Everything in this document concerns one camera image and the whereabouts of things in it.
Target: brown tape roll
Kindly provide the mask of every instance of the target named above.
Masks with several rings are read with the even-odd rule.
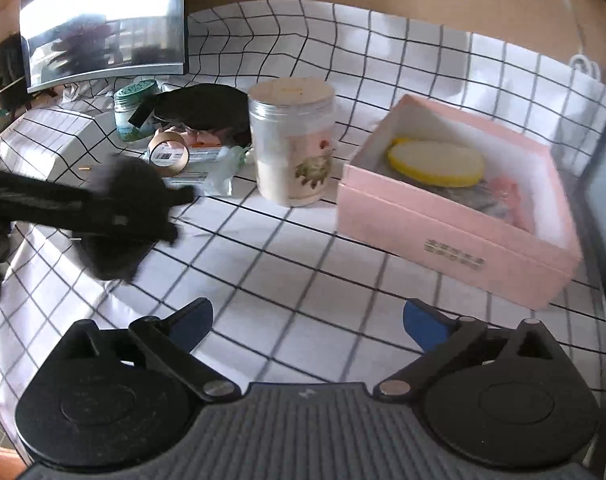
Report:
[[[183,153],[180,156],[180,159],[173,164],[169,166],[157,166],[152,161],[152,154],[154,153],[154,150],[164,142],[178,142],[183,148]],[[187,163],[190,161],[190,149],[187,147],[185,139],[183,139],[182,135],[169,130],[160,133],[157,132],[152,140],[149,141],[147,150],[149,152],[149,163],[154,167],[160,176],[178,175],[182,170],[185,169]]]

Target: cardboard box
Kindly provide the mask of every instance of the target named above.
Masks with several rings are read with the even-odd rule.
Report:
[[[474,147],[486,175],[518,183],[534,234],[397,180],[385,157],[397,137]],[[405,96],[345,165],[338,232],[528,308],[545,308],[582,260],[549,148],[485,118]]]

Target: white tablecloth with black grid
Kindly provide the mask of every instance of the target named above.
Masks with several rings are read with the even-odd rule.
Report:
[[[180,242],[158,244],[129,285],[89,276],[68,233],[17,223],[0,303],[0,417],[14,441],[17,400],[75,320],[122,328],[200,296],[211,300],[215,320],[194,355],[243,387],[364,381],[371,388],[420,356],[401,321],[404,299],[416,297],[493,326],[541,319],[597,400],[606,400],[606,313],[585,265],[547,310],[533,312],[336,233],[342,165],[403,94],[551,145],[571,190],[604,127],[604,85],[494,38],[323,2],[232,4],[191,15],[188,25],[190,74],[160,78],[165,89],[217,82],[247,90],[290,75],[335,86],[330,185],[320,202],[285,208],[259,194],[254,168],[245,166],[233,197],[203,197],[173,211]],[[73,102],[25,114],[3,134],[0,169],[82,186],[78,167],[112,153],[140,156],[118,140],[108,110],[106,92],[129,82],[93,81]]]

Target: plastic jar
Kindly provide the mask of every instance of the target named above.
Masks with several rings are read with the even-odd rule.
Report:
[[[135,142],[153,135],[156,131],[156,122],[149,116],[143,126],[135,127],[129,123],[129,118],[134,114],[143,99],[158,93],[158,85],[154,79],[145,79],[127,85],[114,94],[114,117],[118,136],[123,142]]]
[[[334,88],[314,78],[280,78],[248,94],[260,193],[284,206],[317,201],[332,169]]]

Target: yellow sponge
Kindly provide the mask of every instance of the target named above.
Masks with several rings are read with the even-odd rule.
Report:
[[[396,171],[429,186],[470,187],[485,173],[477,150],[433,140],[395,139],[387,160]]]

